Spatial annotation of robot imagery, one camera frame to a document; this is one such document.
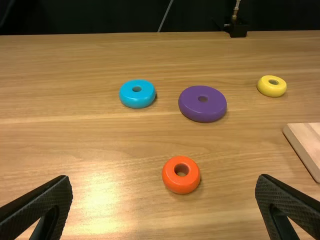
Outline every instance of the cutting board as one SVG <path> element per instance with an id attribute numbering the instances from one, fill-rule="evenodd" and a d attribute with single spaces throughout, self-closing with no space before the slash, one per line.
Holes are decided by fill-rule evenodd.
<path id="1" fill-rule="evenodd" d="M 320 183 L 320 122 L 289 123 L 283 133 L 314 180 Z"/>

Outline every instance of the purple disc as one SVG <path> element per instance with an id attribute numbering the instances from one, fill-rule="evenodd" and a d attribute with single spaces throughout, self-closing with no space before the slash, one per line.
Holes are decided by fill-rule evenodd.
<path id="1" fill-rule="evenodd" d="M 183 115 L 201 123 L 214 122 L 227 111 L 225 96 L 209 86 L 188 87 L 180 94 L 178 104 Z"/>

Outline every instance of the table surface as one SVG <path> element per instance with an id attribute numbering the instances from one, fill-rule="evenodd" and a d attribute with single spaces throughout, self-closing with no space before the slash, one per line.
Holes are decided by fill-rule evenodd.
<path id="1" fill-rule="evenodd" d="M 282 133 L 319 121 L 319 42 L 320 31 L 0 36 L 0 206 L 68 175 L 62 240 L 269 239 L 255 199 L 260 174 L 320 200 Z M 283 78 L 287 92 L 260 94 L 264 75 Z M 131 79 L 154 84 L 151 106 L 121 104 Z M 224 118 L 180 113 L 178 97 L 193 85 L 225 95 Z M 191 194 L 162 182 L 176 155 L 200 168 Z"/>

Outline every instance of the black background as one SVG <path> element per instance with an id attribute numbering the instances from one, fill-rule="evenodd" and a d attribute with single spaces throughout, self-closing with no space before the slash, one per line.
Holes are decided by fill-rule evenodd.
<path id="1" fill-rule="evenodd" d="M 0 33 L 156 32 L 169 2 L 15 0 Z M 174 0 L 162 32 L 220 31 L 229 22 L 235 2 Z M 319 30 L 320 0 L 242 0 L 238 16 L 249 22 L 251 31 Z"/>

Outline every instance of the yellow ring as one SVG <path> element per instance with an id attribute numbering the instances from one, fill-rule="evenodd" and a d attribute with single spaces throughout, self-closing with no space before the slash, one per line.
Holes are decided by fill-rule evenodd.
<path id="1" fill-rule="evenodd" d="M 287 90 L 286 82 L 277 76 L 266 75 L 260 78 L 256 88 L 260 93 L 268 97 L 280 97 Z"/>

